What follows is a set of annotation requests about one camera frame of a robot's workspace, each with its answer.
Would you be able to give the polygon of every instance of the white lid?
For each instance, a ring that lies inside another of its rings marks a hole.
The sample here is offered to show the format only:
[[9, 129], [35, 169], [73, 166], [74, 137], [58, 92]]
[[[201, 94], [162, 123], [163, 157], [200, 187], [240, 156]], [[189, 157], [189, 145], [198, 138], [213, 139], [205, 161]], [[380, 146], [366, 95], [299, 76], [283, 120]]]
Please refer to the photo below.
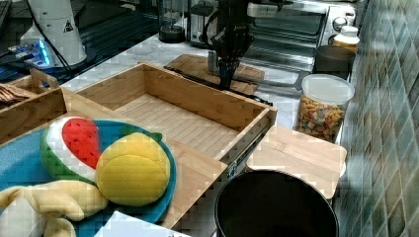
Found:
[[358, 28], [351, 27], [351, 26], [343, 26], [341, 30], [341, 34], [347, 37], [355, 38], [358, 33]]
[[326, 105], [344, 105], [355, 94], [355, 88], [349, 82], [328, 74], [304, 77], [302, 91], [309, 99]]

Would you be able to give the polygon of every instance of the wooden cutting board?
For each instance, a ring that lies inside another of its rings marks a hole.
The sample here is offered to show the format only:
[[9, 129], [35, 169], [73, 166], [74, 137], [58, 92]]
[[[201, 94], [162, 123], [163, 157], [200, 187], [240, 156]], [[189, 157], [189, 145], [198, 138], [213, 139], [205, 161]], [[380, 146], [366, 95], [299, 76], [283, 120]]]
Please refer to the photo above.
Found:
[[[185, 73], [219, 84], [219, 77], [212, 75], [212, 73], [209, 72], [207, 63], [207, 58], [204, 56], [182, 54], [167, 64], [167, 66], [180, 69]], [[242, 64], [237, 68], [236, 73], [259, 79], [264, 79], [265, 77], [264, 71]], [[247, 95], [253, 95], [258, 87], [258, 85], [253, 83], [232, 81], [230, 88]]]
[[314, 186], [332, 199], [347, 151], [342, 146], [273, 126], [246, 162], [246, 170], [277, 170]]

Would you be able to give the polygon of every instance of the plush toy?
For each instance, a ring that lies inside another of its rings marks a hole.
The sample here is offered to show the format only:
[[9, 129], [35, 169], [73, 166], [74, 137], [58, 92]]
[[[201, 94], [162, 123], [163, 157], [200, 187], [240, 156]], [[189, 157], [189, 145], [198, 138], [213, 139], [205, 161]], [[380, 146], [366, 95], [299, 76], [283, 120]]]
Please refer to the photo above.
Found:
[[42, 164], [61, 180], [0, 192], [0, 236], [75, 236], [71, 223], [117, 204], [144, 206], [165, 193], [170, 161], [160, 133], [131, 130], [101, 154], [99, 128], [85, 118], [61, 118], [41, 141]]
[[0, 236], [75, 237], [72, 224], [105, 208], [108, 200], [92, 185], [56, 181], [0, 192]]
[[170, 179], [170, 162], [151, 137], [135, 132], [117, 140], [96, 168], [99, 190], [110, 201], [143, 206], [158, 200]]
[[89, 119], [58, 119], [42, 135], [42, 164], [58, 180], [95, 184], [100, 155], [99, 130]]

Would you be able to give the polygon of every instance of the red watermelon slice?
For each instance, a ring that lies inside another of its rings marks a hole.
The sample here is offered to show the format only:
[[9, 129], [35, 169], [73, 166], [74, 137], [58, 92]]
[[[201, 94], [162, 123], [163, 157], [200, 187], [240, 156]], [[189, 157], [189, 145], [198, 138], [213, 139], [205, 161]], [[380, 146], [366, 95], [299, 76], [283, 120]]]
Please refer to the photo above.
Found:
[[84, 118], [70, 119], [62, 128], [62, 138], [75, 157], [96, 169], [101, 151], [98, 127], [92, 121]]
[[62, 118], [43, 133], [42, 164], [58, 180], [94, 184], [100, 156], [99, 130], [89, 119]]

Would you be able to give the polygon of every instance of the black pot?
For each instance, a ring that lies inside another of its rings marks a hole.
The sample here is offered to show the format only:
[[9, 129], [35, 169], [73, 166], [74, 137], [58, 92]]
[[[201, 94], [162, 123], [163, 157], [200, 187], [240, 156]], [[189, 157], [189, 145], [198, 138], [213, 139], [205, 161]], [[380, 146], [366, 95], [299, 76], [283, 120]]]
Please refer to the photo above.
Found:
[[215, 201], [217, 237], [337, 237], [336, 215], [315, 188], [259, 170], [232, 178]]
[[316, 50], [313, 73], [330, 74], [347, 80], [355, 57], [354, 51], [343, 46], [320, 46]]

